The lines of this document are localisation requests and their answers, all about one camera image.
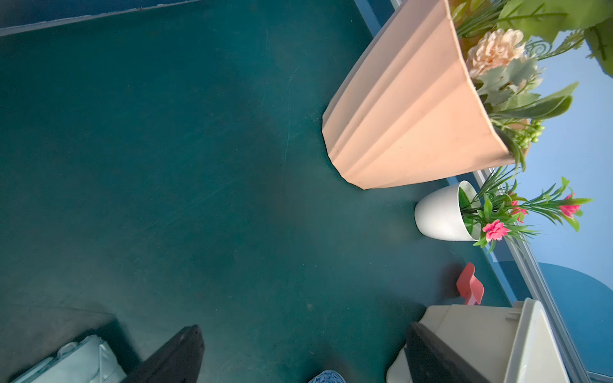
pink flower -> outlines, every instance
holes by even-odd
[[[565,199],[568,200],[570,198],[574,198],[574,195],[575,193],[569,194]],[[579,210],[580,208],[581,205],[562,205],[560,206],[560,211],[562,212],[562,214],[572,219],[573,214],[577,213],[577,210]]]
[[[520,216],[517,217],[517,220],[521,223],[524,223],[522,221],[522,216],[526,216],[526,214],[528,214],[528,211],[526,209],[522,209],[519,206],[519,201],[511,202],[511,206],[517,206],[516,208],[513,209],[513,211],[511,212],[511,215],[514,216],[515,214],[520,214]]]
[[[504,224],[497,219],[491,224],[485,225],[483,232],[485,233],[485,238],[488,242],[491,242],[492,240],[500,241],[502,237],[509,233],[509,229],[504,227]]]

flower pot rim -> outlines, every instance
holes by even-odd
[[[498,133],[496,133],[496,130],[494,129],[494,126],[492,125],[492,122],[490,120],[490,116],[487,115],[487,111],[485,110],[485,107],[483,106],[483,103],[481,102],[481,98],[479,97],[479,94],[477,93],[477,89],[474,87],[473,80],[470,78],[470,74],[468,74],[468,68],[466,67],[466,60],[464,60],[464,56],[462,55],[462,48],[460,47],[460,41],[458,40],[458,35],[455,32],[454,21],[453,21],[453,18],[451,17],[451,9],[449,8],[449,1],[448,0],[443,0],[443,3],[445,5],[445,9],[447,10],[447,12],[446,12],[447,21],[451,24],[451,28],[453,29],[453,32],[454,32],[453,33],[453,40],[454,40],[454,43],[455,43],[454,44],[455,45],[455,52],[458,55],[458,57],[460,58],[460,61],[462,62],[462,69],[463,69],[464,76],[466,77],[466,80],[472,85],[471,92],[472,92],[474,98],[476,99],[476,101],[479,103],[479,107],[478,108],[481,111],[481,115],[487,120],[487,125],[490,128],[490,131],[492,132],[492,134],[495,136],[494,139],[509,154],[509,156],[512,156],[511,152],[509,151],[509,148],[506,147],[506,145],[502,141],[502,138],[500,138]]]
[[[459,183],[457,183],[457,187],[458,187],[458,210],[460,210],[460,215],[462,215],[462,210],[460,209],[460,188],[462,188],[462,190],[464,190],[464,193],[466,193],[466,196],[471,199],[474,198],[477,195],[477,190],[474,188],[473,184],[471,184],[468,181],[460,181]],[[475,201],[471,204],[471,207],[473,208],[479,208],[481,207],[481,202],[480,201]],[[469,233],[468,229],[466,229],[466,227],[464,227],[464,229],[466,230],[466,233],[468,235],[470,235],[470,237],[472,237],[472,239],[474,239],[475,241],[478,241],[479,239],[481,239],[481,226],[480,225],[475,225],[475,227],[473,228],[473,232]]]

peach peony flower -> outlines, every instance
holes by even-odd
[[[485,233],[485,238],[488,242],[491,242],[492,240],[500,241],[502,237],[509,233],[509,229],[504,227],[504,224],[497,219],[491,224],[485,225],[483,232]]]
[[[569,194],[566,198],[564,198],[565,200],[570,199],[571,197],[574,198],[575,193]],[[577,213],[577,210],[581,209],[581,205],[562,205],[560,206],[560,211],[562,212],[562,214],[564,214],[565,216],[569,217],[570,219],[573,219],[573,214]]]
[[[477,78],[490,69],[507,66],[517,58],[525,57],[522,31],[499,29],[488,32],[474,47],[468,50],[466,66],[470,78]]]

potted plant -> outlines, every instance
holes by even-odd
[[[587,41],[613,72],[605,0],[406,0],[334,95],[322,133],[332,164],[362,189],[512,164],[567,111],[577,83],[546,97],[539,60]],[[560,31],[572,30],[552,49]],[[542,39],[528,40],[532,36]]]
[[[502,238],[526,241],[538,234],[524,224],[526,215],[536,213],[556,223],[567,222],[579,231],[581,205],[592,199],[575,198],[571,192],[563,194],[569,185],[562,178],[562,185],[554,184],[533,199],[516,194],[515,170],[506,167],[496,169],[486,179],[479,191],[466,181],[439,189],[426,196],[415,207],[417,228],[426,236],[451,241],[475,241],[482,248],[490,245],[489,251]]]

black object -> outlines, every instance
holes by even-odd
[[[184,327],[122,383],[196,383],[203,355],[200,326]]]
[[[421,323],[406,336],[406,361],[415,383],[490,383]]]

